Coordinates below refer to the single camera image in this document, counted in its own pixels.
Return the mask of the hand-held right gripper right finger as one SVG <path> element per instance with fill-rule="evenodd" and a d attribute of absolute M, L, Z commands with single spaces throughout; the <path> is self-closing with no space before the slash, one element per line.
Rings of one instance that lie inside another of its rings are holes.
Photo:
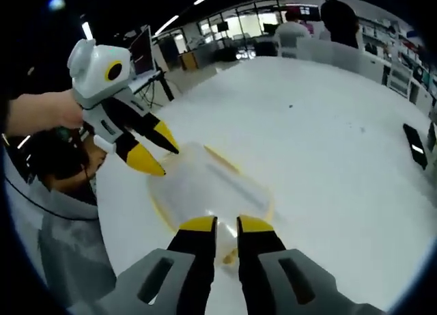
<path fill-rule="evenodd" d="M 240 215 L 239 278 L 249 314 L 340 314 L 335 278 L 297 249 L 286 249 L 264 220 Z"/>

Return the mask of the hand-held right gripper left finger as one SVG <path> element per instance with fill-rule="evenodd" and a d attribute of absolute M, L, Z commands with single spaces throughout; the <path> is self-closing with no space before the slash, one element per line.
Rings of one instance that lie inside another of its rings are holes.
<path fill-rule="evenodd" d="M 117 279 L 118 314 L 204 314 L 214 279 L 217 217 L 180 225 L 166 249 L 155 249 Z"/>

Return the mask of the person's left hand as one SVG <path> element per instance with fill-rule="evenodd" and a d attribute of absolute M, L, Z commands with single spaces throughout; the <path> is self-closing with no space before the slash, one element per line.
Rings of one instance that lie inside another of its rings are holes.
<path fill-rule="evenodd" d="M 76 129 L 83 125 L 82 108 L 75 101 L 72 90 L 40 94 L 36 104 L 38 131 L 57 127 Z"/>

